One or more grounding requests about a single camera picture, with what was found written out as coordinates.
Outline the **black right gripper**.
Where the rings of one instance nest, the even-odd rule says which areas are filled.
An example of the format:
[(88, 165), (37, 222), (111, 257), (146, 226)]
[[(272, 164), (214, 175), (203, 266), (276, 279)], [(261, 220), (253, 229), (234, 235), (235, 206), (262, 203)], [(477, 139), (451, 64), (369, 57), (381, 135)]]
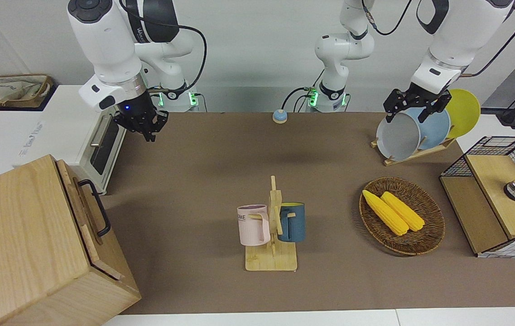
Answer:
[(160, 132), (168, 121), (169, 112), (166, 110), (152, 110), (136, 116), (130, 116), (117, 111), (113, 121), (129, 132), (145, 135), (147, 142), (155, 142), (156, 132)]

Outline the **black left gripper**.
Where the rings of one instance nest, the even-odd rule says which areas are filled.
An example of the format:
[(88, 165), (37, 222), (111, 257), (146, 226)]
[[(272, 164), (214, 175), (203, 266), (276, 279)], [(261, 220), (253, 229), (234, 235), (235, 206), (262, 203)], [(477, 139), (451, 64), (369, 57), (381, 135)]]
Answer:
[(408, 90), (401, 91), (394, 89), (387, 96), (384, 101), (384, 109), (386, 112), (386, 122), (390, 123), (395, 115), (402, 110), (411, 107), (424, 107), (418, 115), (419, 123), (423, 123), (432, 113), (442, 111), (450, 102), (451, 93), (449, 90), (444, 90), (440, 94), (431, 93), (411, 83)]

